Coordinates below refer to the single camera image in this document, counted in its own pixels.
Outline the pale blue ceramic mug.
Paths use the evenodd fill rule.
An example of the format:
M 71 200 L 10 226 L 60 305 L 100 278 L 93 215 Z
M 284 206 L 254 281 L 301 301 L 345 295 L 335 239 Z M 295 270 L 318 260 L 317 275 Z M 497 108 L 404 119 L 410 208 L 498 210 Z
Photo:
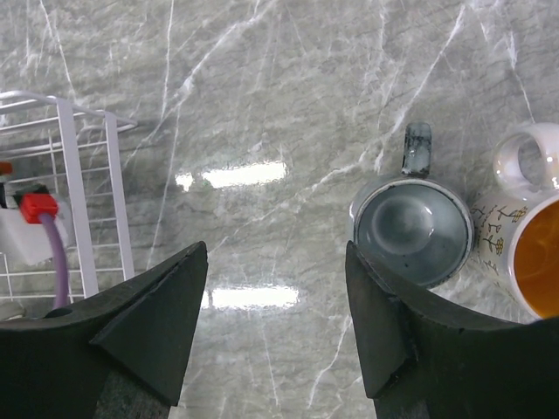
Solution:
M 348 221 L 349 239 L 367 260 L 426 289 L 462 268 L 474 240 L 464 200 L 428 177 L 431 146 L 428 123 L 408 124 L 399 175 L 365 184 L 349 205 Z

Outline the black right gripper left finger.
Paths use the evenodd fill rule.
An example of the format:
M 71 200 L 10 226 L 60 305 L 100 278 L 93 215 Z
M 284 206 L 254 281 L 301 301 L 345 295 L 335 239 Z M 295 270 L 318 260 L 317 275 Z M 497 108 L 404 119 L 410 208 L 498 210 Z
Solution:
M 42 318 L 3 322 L 2 417 L 167 417 L 179 402 L 207 271 L 198 242 Z

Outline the orange ceramic mug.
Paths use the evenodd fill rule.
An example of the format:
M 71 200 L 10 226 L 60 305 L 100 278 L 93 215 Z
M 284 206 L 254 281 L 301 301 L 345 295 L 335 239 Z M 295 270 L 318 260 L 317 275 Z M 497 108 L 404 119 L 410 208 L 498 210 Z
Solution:
M 8 161 L 0 161 L 0 176 L 10 175 L 13 172 L 12 164 Z

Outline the floral white ceramic mug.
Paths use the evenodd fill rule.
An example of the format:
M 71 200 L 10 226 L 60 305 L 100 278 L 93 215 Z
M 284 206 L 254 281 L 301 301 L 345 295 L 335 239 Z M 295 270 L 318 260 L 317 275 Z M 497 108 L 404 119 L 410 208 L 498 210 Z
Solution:
M 521 171 L 519 151 L 531 140 L 540 151 L 539 183 Z M 495 284 L 532 316 L 558 314 L 558 126 L 520 127 L 493 157 L 497 189 L 471 208 L 474 258 Z

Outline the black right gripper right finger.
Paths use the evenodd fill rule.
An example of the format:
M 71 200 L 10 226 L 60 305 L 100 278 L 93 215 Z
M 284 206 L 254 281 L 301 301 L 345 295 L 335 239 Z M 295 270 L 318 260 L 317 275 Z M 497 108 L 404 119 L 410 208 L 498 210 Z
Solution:
M 368 262 L 345 276 L 366 396 L 380 418 L 555 418 L 558 321 L 475 312 Z

